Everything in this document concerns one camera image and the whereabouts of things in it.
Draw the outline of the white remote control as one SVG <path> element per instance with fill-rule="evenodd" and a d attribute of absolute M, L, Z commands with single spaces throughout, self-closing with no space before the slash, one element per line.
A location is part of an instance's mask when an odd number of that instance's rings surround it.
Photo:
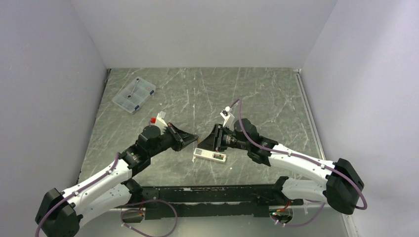
<path fill-rule="evenodd" d="M 222 162 L 221 160 L 213 159 L 212 158 L 213 155 L 226 156 L 226 160 L 227 160 L 227 155 L 226 154 L 195 148 L 194 152 L 193 152 L 192 161 L 194 161 L 196 158 L 203 158 L 203 159 L 208 159 L 208 160 L 212 160 L 212 161 Z"/>

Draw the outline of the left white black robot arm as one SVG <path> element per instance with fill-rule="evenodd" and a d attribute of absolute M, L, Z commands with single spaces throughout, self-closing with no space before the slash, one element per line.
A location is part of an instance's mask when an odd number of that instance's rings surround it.
<path fill-rule="evenodd" d="M 133 177 L 151 164 L 152 157 L 167 149 L 181 151 L 198 138 L 172 123 L 144 127 L 133 145 L 95 175 L 63 191 L 49 190 L 35 217 L 35 236 L 44 232 L 48 237 L 73 237 L 84 224 L 114 207 L 138 206 L 144 200 L 143 188 Z"/>

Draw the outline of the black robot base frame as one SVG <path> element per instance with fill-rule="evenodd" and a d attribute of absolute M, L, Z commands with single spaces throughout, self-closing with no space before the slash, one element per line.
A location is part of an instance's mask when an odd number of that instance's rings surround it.
<path fill-rule="evenodd" d="M 302 206 L 302 199 L 286 201 L 272 184 L 227 186 L 144 186 L 123 208 L 140 207 L 146 220 L 169 217 L 269 217 L 276 208 Z"/>

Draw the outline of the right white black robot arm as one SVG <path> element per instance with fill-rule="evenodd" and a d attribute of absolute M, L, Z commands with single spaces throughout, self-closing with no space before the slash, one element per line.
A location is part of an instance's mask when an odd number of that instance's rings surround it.
<path fill-rule="evenodd" d="M 346 215 L 353 214 L 355 209 L 366 209 L 365 205 L 357 205 L 359 200 L 365 200 L 362 195 L 365 185 L 349 161 L 343 158 L 338 161 L 323 160 L 296 152 L 261 136 L 246 118 L 236 121 L 233 129 L 215 124 L 198 148 L 218 153 L 228 148 L 244 150 L 258 164 L 302 175 L 304 180 L 288 176 L 278 178 L 272 192 L 272 198 L 278 205 L 306 199 L 324 202 Z"/>

